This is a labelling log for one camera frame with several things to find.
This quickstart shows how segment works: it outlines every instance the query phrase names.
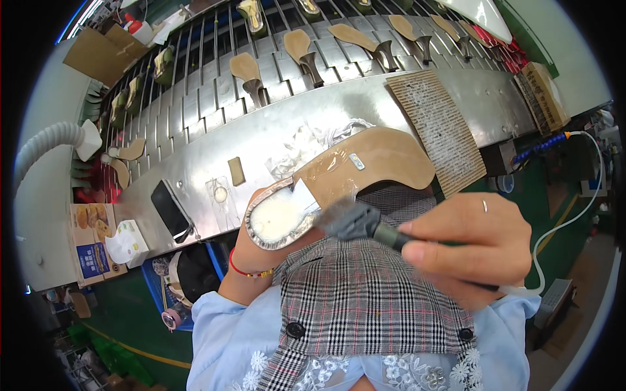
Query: smartphone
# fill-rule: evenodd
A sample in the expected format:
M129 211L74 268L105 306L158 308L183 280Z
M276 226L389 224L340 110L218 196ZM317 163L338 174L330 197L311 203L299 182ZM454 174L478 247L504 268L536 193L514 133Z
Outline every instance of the smartphone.
M170 183L167 180L161 180L150 199L174 241L183 243L193 231L193 224L180 206Z

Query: white lace embroidery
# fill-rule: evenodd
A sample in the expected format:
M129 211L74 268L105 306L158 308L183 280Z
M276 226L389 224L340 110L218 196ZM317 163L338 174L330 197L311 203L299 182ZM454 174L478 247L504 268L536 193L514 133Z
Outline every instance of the white lace embroidery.
M241 384L233 381L226 386L226 389L228 391L254 391L259 385L261 374L267 367L268 361L269 358L265 353L257 350L250 359L252 370L245 374ZM298 376L294 390L317 391L324 388L336 370L348 372L348 362L349 360L345 357L311 357Z
M456 364L450 371L450 390L483 391L485 388L480 382L483 379L483 370L478 366L480 352L471 348L465 352L465 358Z
M420 364L415 354L383 356L389 385L401 391L446 391L446 377L441 367Z
M232 382L232 384L226 386L228 391L254 391L259 385L261 380L261 374L267 367L268 357L265 353L257 350L252 354L250 359L251 371L245 374L242 384Z
M311 357L307 360L294 386L294 391L317 391L326 387L336 370L348 372L346 357Z

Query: white cable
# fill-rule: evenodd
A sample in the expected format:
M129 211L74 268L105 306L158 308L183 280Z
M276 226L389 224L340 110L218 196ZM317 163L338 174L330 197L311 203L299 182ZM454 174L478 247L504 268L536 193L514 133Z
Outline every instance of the white cable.
M595 146L595 149L598 151L598 159L600 159L600 174L598 176L598 183L595 188L595 193L593 194L591 201L589 201L589 204L587 204L587 207L585 207L585 209L583 209L583 211L580 212L575 218L572 218L571 220L566 221L563 224L552 228L550 231L547 231L541 237L539 237L539 239L537 239L537 242L535 243L535 248L533 249L533 263L535 264L535 268L537 269L537 274L539 274L539 287L535 289L526 289L525 287L505 286L505 287L500 287L500 292L502 293L505 293L507 295L516 295L516 296L535 296L543 292L543 289L545 288L545 285L546 285L546 278L543 275L543 270L541 270L541 266L539 266L539 262L537 261L537 248L539 247L539 244L541 244L543 239L545 239L546 236L548 236L549 234L557 230L560 230L564 226L567 226L573 223L574 221L578 220L582 215L585 214L587 210L589 210L589 208L595 201L596 196L598 195L598 190L600 189L600 184L602 183L602 172L604 171L604 163L602 161L602 152L600 151L600 147L598 146L598 143L595 141L595 138L593 138L592 135L590 135L589 133L585 131L570 132L570 136L573 136L573 135L585 135L589 137L593 141L593 145Z

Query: light blue blouse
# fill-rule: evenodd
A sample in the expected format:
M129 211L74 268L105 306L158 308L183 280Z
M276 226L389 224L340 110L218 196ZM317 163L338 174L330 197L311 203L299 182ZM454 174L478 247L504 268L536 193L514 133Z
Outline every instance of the light blue blouse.
M539 296L507 296L474 313L477 347L461 363L455 355L437 354L310 357L294 390L348 391L363 375L377 391L526 390L525 320L540 302ZM206 293L193 305L192 318L187 390L254 390L278 347L280 285L248 307Z

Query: blue plastic crate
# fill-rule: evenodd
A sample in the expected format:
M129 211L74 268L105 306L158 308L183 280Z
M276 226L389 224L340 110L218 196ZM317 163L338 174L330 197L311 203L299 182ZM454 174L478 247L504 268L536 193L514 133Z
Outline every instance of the blue plastic crate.
M224 254L220 244L217 242L210 241L205 244L207 246L208 255L215 268L215 273L217 273L220 281L222 281L228 271L228 254Z
M220 248L218 243L209 242L204 244L207 247L209 257L213 263L213 267L215 268L215 273L220 281L222 281L226 271L228 270L228 259L224 257L223 250ZM143 262L141 265L141 272L143 273L143 277L146 280L146 284L148 285L148 289L152 295L152 300L155 301L156 309L158 310L160 316L161 312L165 311L163 308L163 297L161 293L162 278L160 275L156 274L152 268L153 259L154 258L151 258ZM167 301L168 308L173 307L174 304L178 302L169 289L165 290L165 300ZM176 330L192 331L193 320L191 317L185 320L183 324L176 328Z

